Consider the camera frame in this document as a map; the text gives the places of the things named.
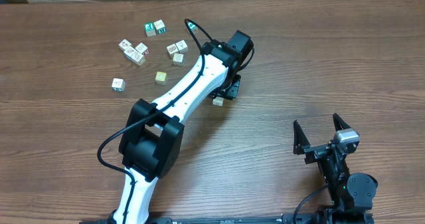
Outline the wooden block red pencil picture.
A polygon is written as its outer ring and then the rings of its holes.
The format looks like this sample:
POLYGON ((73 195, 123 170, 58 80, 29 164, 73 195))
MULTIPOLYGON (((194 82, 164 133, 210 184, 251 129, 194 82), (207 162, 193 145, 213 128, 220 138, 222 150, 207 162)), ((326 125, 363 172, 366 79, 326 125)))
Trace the wooden block red pencil picture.
POLYGON ((212 100, 212 104, 215 106, 223 106, 224 98, 216 97, 212 100))

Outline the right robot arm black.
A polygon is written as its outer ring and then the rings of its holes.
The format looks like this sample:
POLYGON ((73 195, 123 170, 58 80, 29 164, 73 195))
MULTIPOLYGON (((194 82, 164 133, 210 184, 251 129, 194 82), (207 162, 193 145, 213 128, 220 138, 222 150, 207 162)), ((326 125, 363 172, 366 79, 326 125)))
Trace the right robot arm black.
POLYGON ((373 208, 378 181, 367 173, 350 173, 345 161, 358 148, 360 135, 336 113, 333 114, 335 135, 326 144, 312 146, 298 121, 294 126, 294 154, 304 155, 305 163, 316 163, 325 185, 310 193, 296 207, 293 223, 373 223, 367 211, 373 208), (323 190, 329 192, 331 205, 318 207, 315 213, 299 214, 304 203, 323 190))

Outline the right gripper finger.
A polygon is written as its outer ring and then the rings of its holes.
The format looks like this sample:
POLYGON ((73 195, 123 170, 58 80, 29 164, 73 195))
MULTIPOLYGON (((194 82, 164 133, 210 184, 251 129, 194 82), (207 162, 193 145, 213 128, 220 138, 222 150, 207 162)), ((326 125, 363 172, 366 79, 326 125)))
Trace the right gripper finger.
POLYGON ((305 149, 311 147, 310 142, 308 141, 305 133, 303 132, 297 120, 293 122, 293 125, 294 125, 294 154, 296 155, 305 154, 305 149))
POLYGON ((337 113, 333 114, 333 124, 336 131, 350 128, 350 125, 348 125, 337 113))

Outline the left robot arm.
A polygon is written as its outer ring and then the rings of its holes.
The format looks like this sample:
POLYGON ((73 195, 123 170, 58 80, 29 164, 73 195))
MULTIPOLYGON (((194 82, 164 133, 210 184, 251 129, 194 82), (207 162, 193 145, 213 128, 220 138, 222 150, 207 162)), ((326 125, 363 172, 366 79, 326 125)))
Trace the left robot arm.
POLYGON ((126 174, 120 206, 107 223, 145 223, 149 202, 159 179, 175 163, 184 123, 208 96, 237 97, 240 75, 254 54, 250 36, 237 31, 228 42, 202 46, 194 67, 166 94, 148 103, 139 99, 127 119, 119 145, 126 174))

